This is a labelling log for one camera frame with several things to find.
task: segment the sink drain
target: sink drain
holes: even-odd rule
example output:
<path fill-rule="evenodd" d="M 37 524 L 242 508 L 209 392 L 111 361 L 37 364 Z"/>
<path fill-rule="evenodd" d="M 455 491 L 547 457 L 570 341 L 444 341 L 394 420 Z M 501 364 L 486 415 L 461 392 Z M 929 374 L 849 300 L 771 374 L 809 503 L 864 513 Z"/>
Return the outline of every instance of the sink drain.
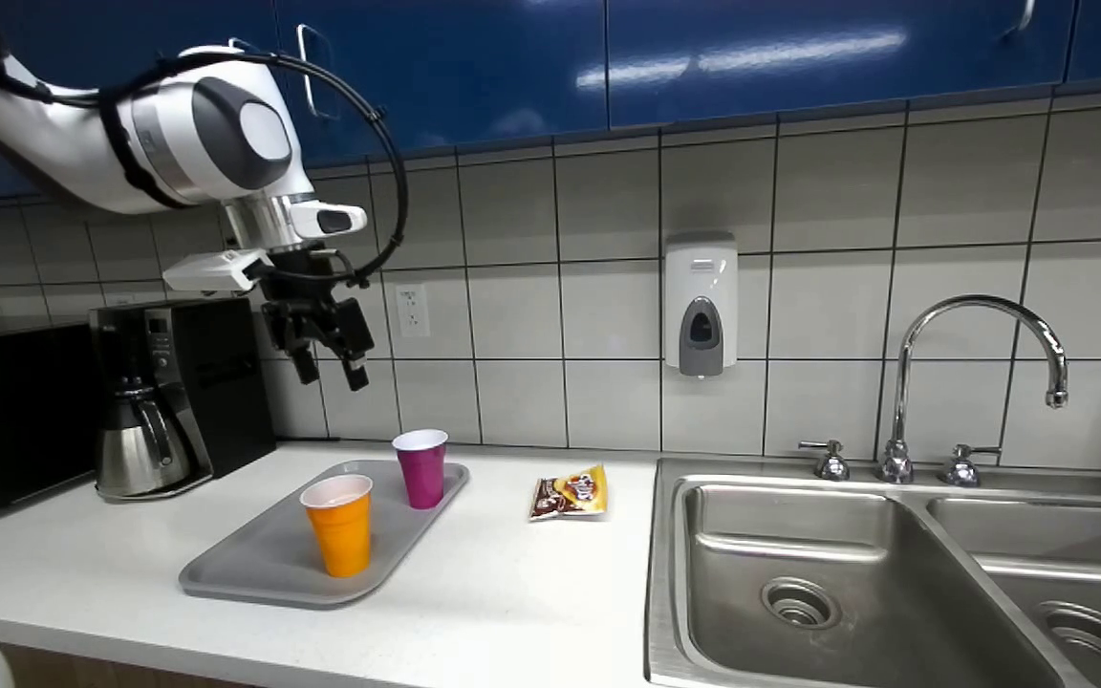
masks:
<path fill-rule="evenodd" d="M 807 578 L 775 578 L 766 590 L 766 608 L 786 627 L 831 627 L 842 618 L 842 608 L 826 598 L 821 585 Z"/>
<path fill-rule="evenodd" d="M 1101 612 L 1072 599 L 1043 604 L 1043 627 L 1050 638 L 1101 655 Z"/>

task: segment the orange cup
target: orange cup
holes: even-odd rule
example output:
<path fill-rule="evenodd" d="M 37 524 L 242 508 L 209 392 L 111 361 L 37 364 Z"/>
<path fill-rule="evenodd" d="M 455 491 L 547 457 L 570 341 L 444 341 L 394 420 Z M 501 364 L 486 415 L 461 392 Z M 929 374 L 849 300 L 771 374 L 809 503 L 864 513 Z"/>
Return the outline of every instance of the orange cup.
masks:
<path fill-rule="evenodd" d="M 330 578 L 361 578 L 372 564 L 372 477 L 334 476 L 297 494 L 312 524 L 323 571 Z"/>

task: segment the snack bag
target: snack bag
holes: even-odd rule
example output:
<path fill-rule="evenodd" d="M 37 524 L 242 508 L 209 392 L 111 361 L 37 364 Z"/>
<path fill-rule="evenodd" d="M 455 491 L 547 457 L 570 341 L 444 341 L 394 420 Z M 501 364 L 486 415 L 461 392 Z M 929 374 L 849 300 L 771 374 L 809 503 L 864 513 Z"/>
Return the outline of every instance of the snack bag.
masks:
<path fill-rule="evenodd" d="M 567 477 L 540 477 L 530 519 L 595 519 L 609 513 L 604 467 L 589 467 Z"/>

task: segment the sink basin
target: sink basin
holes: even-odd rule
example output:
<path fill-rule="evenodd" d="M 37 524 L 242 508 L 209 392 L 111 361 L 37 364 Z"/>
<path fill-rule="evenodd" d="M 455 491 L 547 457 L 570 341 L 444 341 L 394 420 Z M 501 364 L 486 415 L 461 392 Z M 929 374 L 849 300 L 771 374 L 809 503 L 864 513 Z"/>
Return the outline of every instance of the sink basin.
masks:
<path fill-rule="evenodd" d="M 997 599 L 929 508 L 886 491 L 656 476 L 651 680 L 1066 686 Z"/>
<path fill-rule="evenodd" d="M 1101 505 L 943 496 L 929 513 L 1101 686 Z"/>

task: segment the kitchen counter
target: kitchen counter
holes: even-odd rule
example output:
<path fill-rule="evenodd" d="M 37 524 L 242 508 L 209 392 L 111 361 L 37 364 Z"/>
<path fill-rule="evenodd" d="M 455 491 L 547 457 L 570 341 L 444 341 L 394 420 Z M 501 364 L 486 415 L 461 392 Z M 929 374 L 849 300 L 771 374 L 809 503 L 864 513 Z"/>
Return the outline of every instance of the kitchen counter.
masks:
<path fill-rule="evenodd" d="M 344 461 L 291 444 L 176 503 L 103 505 L 92 486 L 0 519 L 0 643 L 242 686 L 641 680 L 654 461 L 451 450 L 470 486 L 368 599 L 297 612 L 182 598 L 207 548 Z M 537 477 L 609 467 L 609 519 L 530 524 Z"/>

